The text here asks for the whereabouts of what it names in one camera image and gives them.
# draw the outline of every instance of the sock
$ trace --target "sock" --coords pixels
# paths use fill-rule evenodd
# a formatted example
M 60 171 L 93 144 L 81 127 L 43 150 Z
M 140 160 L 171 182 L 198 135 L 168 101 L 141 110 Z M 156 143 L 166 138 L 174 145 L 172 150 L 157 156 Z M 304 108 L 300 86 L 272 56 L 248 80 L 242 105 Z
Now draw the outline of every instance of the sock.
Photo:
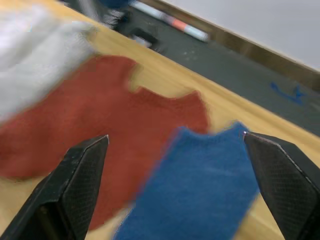
M 99 196 L 90 223 L 96 229 L 133 201 L 160 161 L 177 127 L 207 133 L 207 111 L 193 91 L 167 98 L 128 89 L 135 62 L 96 56 L 45 99 L 0 127 L 0 176 L 45 176 L 66 151 L 108 134 Z
M 86 22 L 63 23 L 22 62 L 1 72 L 0 121 L 39 101 L 90 57 L 95 51 L 86 35 L 94 29 Z
M 59 21 L 43 6 L 5 12 L 0 29 L 0 71 L 22 61 L 58 27 Z
M 183 127 L 115 240 L 231 240 L 258 193 L 241 124 L 212 135 Z

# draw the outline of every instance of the gray floor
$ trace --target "gray floor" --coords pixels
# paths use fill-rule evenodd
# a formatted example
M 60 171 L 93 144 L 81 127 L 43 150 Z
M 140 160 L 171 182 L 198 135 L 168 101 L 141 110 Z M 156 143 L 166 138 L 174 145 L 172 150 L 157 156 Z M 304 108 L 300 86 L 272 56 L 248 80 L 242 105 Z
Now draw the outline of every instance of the gray floor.
M 301 87 L 307 96 L 302 98 L 303 104 L 297 104 L 270 87 L 274 82 L 292 95 L 296 83 L 236 52 L 216 43 L 198 41 L 133 9 L 131 22 L 121 33 L 127 36 L 136 27 L 154 34 L 166 49 L 161 54 L 169 59 L 320 136 L 320 95 L 310 89 Z

